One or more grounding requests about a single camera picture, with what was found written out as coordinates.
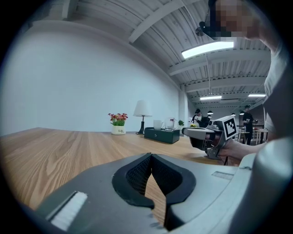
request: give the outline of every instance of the white wall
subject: white wall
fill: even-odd
[[[181,86],[181,91],[179,92],[179,120],[184,122],[184,127],[188,127],[188,97],[185,92],[185,86]]]
[[[188,120],[190,117],[192,118],[195,115],[195,111],[196,108],[194,104],[190,100],[188,100]]]
[[[16,43],[1,85],[1,135],[34,127],[111,131],[108,113],[127,113],[138,131],[136,102],[153,119],[179,116],[179,92],[141,53],[87,26],[54,21],[33,26]]]
[[[207,112],[209,110],[213,111],[213,114],[211,115],[212,120],[216,120],[216,119],[219,119],[219,118],[222,118],[225,116],[229,116],[229,115],[231,115],[231,111],[232,111],[231,108],[211,108],[211,109],[200,108],[200,109],[201,109],[201,113],[203,116],[208,116]],[[235,110],[233,112],[236,114],[236,116],[234,116],[235,121],[236,121],[236,125],[239,125],[239,111]]]

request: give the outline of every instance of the fluorescent light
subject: fluorescent light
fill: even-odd
[[[213,42],[208,43],[202,46],[197,46],[192,49],[188,49],[182,52],[183,58],[187,59],[192,56],[196,56],[201,53],[210,52],[213,50],[219,50],[219,49],[227,49],[227,48],[233,48],[234,42]]]
[[[210,100],[210,99],[221,99],[222,96],[209,96],[209,97],[201,97],[201,100]]]
[[[248,97],[265,97],[265,94],[249,94]]]

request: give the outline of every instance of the white mug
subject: white mug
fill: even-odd
[[[155,130],[161,130],[163,128],[164,122],[161,120],[154,120],[154,129]]]

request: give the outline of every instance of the table lamp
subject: table lamp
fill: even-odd
[[[141,122],[141,129],[136,132],[137,135],[144,135],[145,134],[145,122],[144,122],[144,117],[150,117],[152,116],[152,111],[151,111],[151,105],[148,101],[146,100],[139,100],[136,104],[136,108],[134,110],[133,116],[138,116],[142,117],[142,122]]]

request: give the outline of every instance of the table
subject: table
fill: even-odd
[[[141,135],[75,132],[34,128],[0,138],[3,166],[16,198],[36,209],[55,189],[87,168],[141,153],[165,154],[184,160],[217,165],[193,148],[189,138],[174,144],[144,139]],[[163,224],[166,199],[153,176],[146,197],[155,203],[154,216]]]
[[[247,144],[247,139],[246,139],[246,136],[245,134],[249,133],[249,132],[244,132],[242,130],[238,130],[238,142],[240,142],[240,138],[241,138],[241,134],[244,134],[244,141],[245,141],[245,144]]]
[[[257,129],[255,131],[256,131],[256,143],[255,144],[260,144],[261,133],[264,134],[263,139],[264,139],[264,141],[266,141],[266,137],[267,137],[267,134],[268,134],[267,129]]]

